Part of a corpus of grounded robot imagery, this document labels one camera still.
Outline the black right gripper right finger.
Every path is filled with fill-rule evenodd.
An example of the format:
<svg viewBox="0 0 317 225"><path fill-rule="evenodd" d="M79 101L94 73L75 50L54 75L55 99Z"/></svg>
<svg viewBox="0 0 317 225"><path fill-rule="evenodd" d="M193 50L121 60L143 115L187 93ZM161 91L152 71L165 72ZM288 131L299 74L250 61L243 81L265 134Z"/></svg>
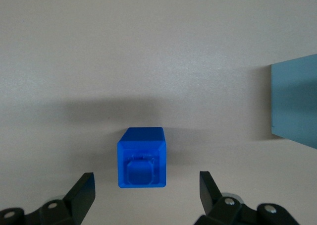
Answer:
<svg viewBox="0 0 317 225"><path fill-rule="evenodd" d="M205 214L197 225L297 225L298 222L282 206L262 203L251 209L232 196L224 196L210 172L200 172L200 200Z"/></svg>

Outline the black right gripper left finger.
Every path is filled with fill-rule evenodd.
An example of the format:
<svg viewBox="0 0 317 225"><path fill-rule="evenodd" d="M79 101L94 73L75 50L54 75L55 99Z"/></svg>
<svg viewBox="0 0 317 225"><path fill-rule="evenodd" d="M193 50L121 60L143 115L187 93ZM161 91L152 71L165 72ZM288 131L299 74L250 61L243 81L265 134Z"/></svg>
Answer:
<svg viewBox="0 0 317 225"><path fill-rule="evenodd" d="M0 212L2 225L80 225L96 196L92 172L84 173L62 199L46 202L37 210L25 214L22 208L7 208Z"/></svg>

